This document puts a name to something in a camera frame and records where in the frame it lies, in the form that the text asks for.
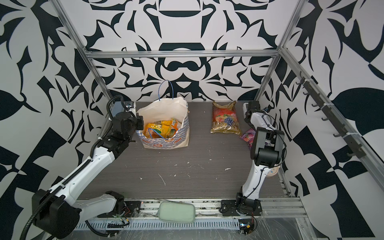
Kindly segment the purple candy packet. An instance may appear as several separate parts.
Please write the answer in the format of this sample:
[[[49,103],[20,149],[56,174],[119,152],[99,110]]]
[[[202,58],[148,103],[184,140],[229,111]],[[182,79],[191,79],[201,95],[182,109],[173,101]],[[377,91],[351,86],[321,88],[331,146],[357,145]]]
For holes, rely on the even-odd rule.
[[[241,139],[247,143],[249,150],[252,148],[255,135],[256,131],[249,129],[241,136]]]

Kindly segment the red fruit candy bag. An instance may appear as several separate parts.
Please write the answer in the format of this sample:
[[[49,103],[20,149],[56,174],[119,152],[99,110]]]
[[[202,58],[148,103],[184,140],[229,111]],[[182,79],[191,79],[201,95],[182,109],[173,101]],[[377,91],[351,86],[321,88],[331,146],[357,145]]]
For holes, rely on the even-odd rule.
[[[236,112],[236,101],[221,105],[213,101],[211,134],[241,135],[241,128]]]

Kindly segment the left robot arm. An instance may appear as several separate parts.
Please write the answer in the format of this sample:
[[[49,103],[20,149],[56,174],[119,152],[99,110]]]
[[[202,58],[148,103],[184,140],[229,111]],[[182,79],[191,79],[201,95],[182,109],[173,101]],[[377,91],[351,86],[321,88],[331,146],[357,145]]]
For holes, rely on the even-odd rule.
[[[67,237],[80,223],[103,214],[123,213],[124,196],[114,191],[84,202],[78,200],[85,188],[98,174],[116,160],[143,130],[143,117],[136,103],[117,95],[107,102],[110,126],[103,137],[91,147],[90,155],[62,181],[49,190],[38,190],[32,197],[33,213],[27,220],[20,238],[25,240],[31,226],[49,233],[51,238]]]

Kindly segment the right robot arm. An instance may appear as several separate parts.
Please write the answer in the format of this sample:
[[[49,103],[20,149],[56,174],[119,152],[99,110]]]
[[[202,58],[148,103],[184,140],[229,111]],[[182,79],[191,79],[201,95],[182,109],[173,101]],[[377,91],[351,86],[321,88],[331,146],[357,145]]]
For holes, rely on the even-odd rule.
[[[237,194],[236,209],[241,215],[258,215],[262,211],[260,191],[268,173],[283,162],[286,147],[284,132],[272,126],[272,117],[258,101],[243,106],[245,122],[255,131],[251,146],[253,161],[246,182]]]

